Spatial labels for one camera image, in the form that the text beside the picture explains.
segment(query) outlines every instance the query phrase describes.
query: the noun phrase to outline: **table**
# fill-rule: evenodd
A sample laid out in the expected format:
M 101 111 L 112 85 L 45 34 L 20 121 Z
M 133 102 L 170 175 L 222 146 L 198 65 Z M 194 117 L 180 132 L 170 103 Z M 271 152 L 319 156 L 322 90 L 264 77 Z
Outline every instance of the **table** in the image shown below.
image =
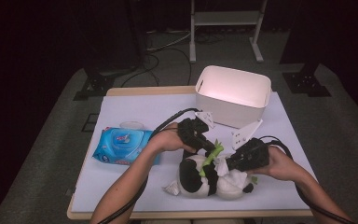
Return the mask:
M 255 11 L 212 11 L 196 12 L 195 0 L 191 0 L 191 23 L 190 23 L 190 61 L 196 61 L 196 42 L 194 40 L 196 26 L 205 25 L 255 25 L 255 34 L 249 38 L 255 58 L 259 63 L 264 62 L 260 49 L 257 45 L 258 35 L 264 19 L 267 0 L 263 0 L 260 10 Z
M 106 104 L 110 101 L 116 103 L 126 102 L 128 106 L 140 106 L 142 111 L 147 114 L 149 111 L 158 109 L 156 106 L 153 106 L 154 100 L 157 102 L 165 102 L 167 98 L 169 98 L 168 101 L 174 101 L 179 107 L 188 105 L 188 99 L 195 99 L 195 87 L 111 89 L 106 95 L 108 97 L 103 99 L 98 122 L 102 122 L 104 118 L 109 118 L 109 121 L 105 120 L 103 124 L 98 124 L 97 122 L 96 130 L 103 126 L 117 125 L 118 121 L 112 118 L 117 117 L 120 113 L 123 119 L 133 118 L 129 113 L 126 113 L 126 111 L 121 111 L 124 105 L 118 107 Z M 134 105 L 134 101 L 139 101 L 139 105 Z M 188 107 L 194 106 L 193 104 L 195 103 L 191 102 Z M 169 111 L 168 114 L 170 115 L 164 116 L 168 118 L 173 115 L 173 112 Z M 167 119 L 164 118 L 164 116 L 156 116 L 154 118 L 155 121 L 149 118 L 149 116 L 142 116 L 139 119 L 146 128 L 149 128 L 151 126 L 157 127 L 159 123 Z M 292 150 L 295 161 L 314 175 L 301 145 L 296 138 L 290 121 L 284 112 L 278 93 L 273 92 L 271 94 L 270 103 L 263 114 L 263 120 L 264 122 L 256 131 L 255 137 L 261 137 L 259 136 L 260 134 L 266 135 L 264 134 L 265 132 L 279 137 Z M 220 126 L 218 128 L 225 130 L 224 133 L 232 129 L 226 126 Z M 280 129 L 275 131 L 271 130 L 275 126 L 279 126 Z M 228 144 L 231 142 L 229 136 L 223 136 L 221 133 L 216 134 L 213 131 L 209 131 L 205 135 L 209 139 L 215 139 L 218 135 L 219 141 L 223 143 L 225 148 L 228 148 L 227 142 Z M 76 192 L 68 206 L 67 216 L 71 219 L 90 219 L 93 211 L 92 206 L 96 205 L 107 188 L 115 181 L 115 178 L 118 178 L 126 169 L 126 166 L 105 164 L 90 157 L 95 149 L 95 144 L 98 143 L 98 136 L 99 134 L 94 132 L 76 184 Z M 164 153 L 166 154 L 161 155 L 161 165 L 152 167 L 148 185 L 144 194 L 135 205 L 131 219 L 311 216 L 310 209 L 296 195 L 296 189 L 293 183 L 278 181 L 269 176 L 259 176 L 259 184 L 255 186 L 255 190 L 236 201 L 224 201 L 215 195 L 206 199 L 197 200 L 181 197 L 180 195 L 169 195 L 163 192 L 161 188 L 167 186 L 173 180 L 174 177 L 172 176 L 175 176 L 182 152 L 178 150 Z M 98 182 L 95 180 L 96 174 L 104 176 L 101 184 L 95 184 Z M 85 183 L 91 184 L 91 186 L 85 187 Z M 89 194 L 96 194 L 97 196 L 90 197 Z

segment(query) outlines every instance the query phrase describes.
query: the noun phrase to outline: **white storage bin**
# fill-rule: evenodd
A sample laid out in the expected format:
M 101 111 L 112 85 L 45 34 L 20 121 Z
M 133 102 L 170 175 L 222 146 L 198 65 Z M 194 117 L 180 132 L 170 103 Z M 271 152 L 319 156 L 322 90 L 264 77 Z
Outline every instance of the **white storage bin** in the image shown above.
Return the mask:
M 241 70 L 207 66 L 196 85 L 197 109 L 212 112 L 213 121 L 242 128 L 258 122 L 269 103 L 268 77 Z

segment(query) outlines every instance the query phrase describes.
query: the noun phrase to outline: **plush panda toy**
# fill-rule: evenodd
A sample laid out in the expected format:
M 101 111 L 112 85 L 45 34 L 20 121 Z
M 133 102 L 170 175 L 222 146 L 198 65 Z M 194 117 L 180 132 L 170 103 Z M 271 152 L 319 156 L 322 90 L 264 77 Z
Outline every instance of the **plush panda toy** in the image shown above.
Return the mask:
M 170 194 L 182 193 L 189 198 L 206 198 L 210 195 L 235 200 L 252 192 L 256 177 L 237 169 L 228 170 L 226 158 L 219 156 L 223 147 L 217 141 L 208 157 L 196 154 L 183 158 L 176 179 L 165 188 Z

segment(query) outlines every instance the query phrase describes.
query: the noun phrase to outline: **black cable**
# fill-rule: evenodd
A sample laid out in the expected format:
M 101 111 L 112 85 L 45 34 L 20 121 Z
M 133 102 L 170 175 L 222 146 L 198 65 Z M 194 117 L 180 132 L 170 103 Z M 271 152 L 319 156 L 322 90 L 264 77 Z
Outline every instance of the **black cable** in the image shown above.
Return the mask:
M 159 50 L 165 49 L 165 48 L 167 48 L 167 47 L 170 47 L 170 46 L 173 46 L 173 45 L 177 45 L 177 44 L 183 42 L 184 40 L 188 39 L 189 37 L 190 37 L 190 32 L 187 31 L 187 32 L 186 32 L 186 35 L 184 35 L 184 36 L 182 36 L 182 37 L 180 37 L 180 38 L 174 40 L 174 41 L 171 42 L 171 43 L 165 44 L 165 45 L 160 46 L 160 47 L 156 47 L 156 48 L 152 48 L 152 49 L 147 49 L 146 51 L 148 51 L 148 52 L 159 51 Z
M 178 51 L 178 52 L 182 53 L 182 54 L 185 56 L 185 58 L 186 58 L 186 60 L 187 60 L 187 62 L 188 62 L 188 69 L 189 69 L 189 74 L 188 74 L 188 78 L 187 78 L 187 83 L 186 83 L 186 85 L 187 85 L 187 86 L 190 85 L 190 79 L 191 79 L 191 75 L 192 75 L 192 68 L 191 68 L 190 59 L 187 57 L 187 55 L 186 55 L 183 51 L 181 51 L 181 50 L 179 50 L 179 49 L 159 49 L 159 50 L 154 50 L 154 51 L 152 51 L 152 52 L 153 52 L 153 53 L 156 53 L 156 52 L 163 51 L 163 50 L 174 50 L 174 51 Z
M 174 121 L 175 119 L 179 118 L 180 116 L 182 116 L 183 114 L 185 114 L 185 112 L 187 111 L 194 111 L 194 112 L 198 112 L 199 110 L 197 108 L 188 108 L 185 110 L 181 110 L 179 112 L 177 112 L 176 114 L 174 114 L 173 116 L 171 116 L 170 118 L 168 118 L 167 120 L 165 120 L 163 123 L 161 123 L 150 135 L 149 137 L 149 141 L 152 137 L 154 137 L 157 133 L 161 132 L 161 130 L 163 128 L 165 128 L 169 123 L 171 123 L 172 121 Z M 121 216 L 123 213 L 125 213 L 129 208 L 131 208 L 136 201 L 138 201 L 138 199 L 141 197 L 141 195 L 144 193 L 145 188 L 146 188 L 146 184 L 147 184 L 147 180 L 148 177 L 146 177 L 146 180 L 144 181 L 144 183 L 142 184 L 142 186 L 139 188 L 138 192 L 136 192 L 136 194 L 132 197 L 132 199 L 126 203 L 124 206 L 122 206 L 120 209 L 118 209 L 115 213 L 113 213 L 112 215 L 110 215 L 109 217 L 106 217 L 104 220 L 100 221 L 99 224 L 106 224 L 111 222 L 112 220 L 114 220 L 115 218 Z
M 259 138 L 260 140 L 262 138 L 266 138 L 266 137 L 270 137 L 270 138 L 274 138 L 275 140 L 274 141 L 271 141 L 269 143 L 267 143 L 267 145 L 274 145 L 274 146 L 278 146 L 280 148 L 283 149 L 284 153 L 287 155 L 287 157 L 289 157 L 292 161 L 294 160 L 293 159 L 293 156 L 292 156 L 292 153 L 290 153 L 290 150 L 287 146 L 285 146 L 281 140 L 279 140 L 277 137 L 274 137 L 274 136 L 263 136 L 261 138 Z M 325 209 L 323 209 L 322 207 L 318 206 L 317 204 L 313 203 L 310 201 L 310 199 L 308 199 L 305 195 L 304 195 L 304 192 L 301 190 L 301 188 L 295 184 L 296 186 L 296 191 L 298 193 L 298 196 L 300 197 L 300 199 L 307 205 L 309 206 L 310 208 L 312 208 L 313 210 L 321 213 L 322 215 L 325 215 L 327 217 L 330 217 L 332 219 L 334 219 L 335 221 L 338 221 L 340 223 L 344 223 L 344 224 L 354 224 L 354 222 L 350 221 L 350 220 L 347 220 L 345 217 L 341 217 L 341 216 L 338 216 L 334 213 L 331 213 Z
M 148 54 L 148 56 L 155 58 L 157 60 L 157 62 L 159 63 L 159 59 L 155 55 Z M 159 78 L 153 73 L 152 69 L 149 69 L 148 73 L 155 79 L 156 85 L 159 86 Z
M 151 55 L 151 54 L 148 54 L 147 56 L 150 56 L 150 57 L 155 58 L 155 59 L 157 60 L 156 64 L 155 64 L 153 67 L 151 67 L 151 68 L 147 68 L 147 69 L 145 69 L 145 70 L 142 71 L 142 72 L 136 73 L 136 74 L 134 74 L 134 75 L 128 77 L 128 78 L 120 85 L 120 88 L 123 88 L 124 85 L 125 85 L 127 82 L 129 82 L 131 79 L 133 79 L 133 78 L 135 78 L 135 77 L 137 77 L 137 76 L 139 76 L 139 75 L 141 75 L 141 74 L 150 72 L 150 71 L 152 71 L 153 69 L 155 69 L 155 68 L 158 67 L 158 65 L 159 65 L 159 59 L 158 59 L 158 57 L 156 57 L 155 55 Z
M 171 130 L 188 130 L 187 128 L 165 128 L 163 130 L 160 130 L 159 132 L 157 132 L 156 134 L 158 133 L 162 133 L 162 132 L 165 132 L 165 131 L 171 131 Z
M 218 43 L 220 41 L 223 41 L 226 38 L 225 34 L 222 33 L 220 35 L 221 35 L 221 37 L 219 37 L 217 35 L 211 35 L 211 31 L 205 31 L 204 33 L 197 34 L 195 42 L 197 44 L 201 44 L 201 45 L 212 45 L 212 44 Z

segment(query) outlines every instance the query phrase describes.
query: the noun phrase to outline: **dark background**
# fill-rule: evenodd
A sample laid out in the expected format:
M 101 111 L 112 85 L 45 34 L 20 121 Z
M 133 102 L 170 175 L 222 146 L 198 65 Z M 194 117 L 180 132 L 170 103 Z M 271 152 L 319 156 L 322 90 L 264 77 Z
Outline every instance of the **dark background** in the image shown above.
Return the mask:
M 85 64 L 124 53 L 115 47 L 101 52 L 97 43 L 104 40 L 93 39 L 100 38 L 93 24 L 101 18 L 90 6 L 106 2 L 0 1 L 0 202 L 70 77 Z M 185 29 L 189 2 L 141 1 L 138 16 L 146 30 Z M 259 1 L 197 1 L 198 10 L 258 7 Z M 262 30 L 290 28 L 282 63 L 318 58 L 358 104 L 358 1 L 269 0 Z

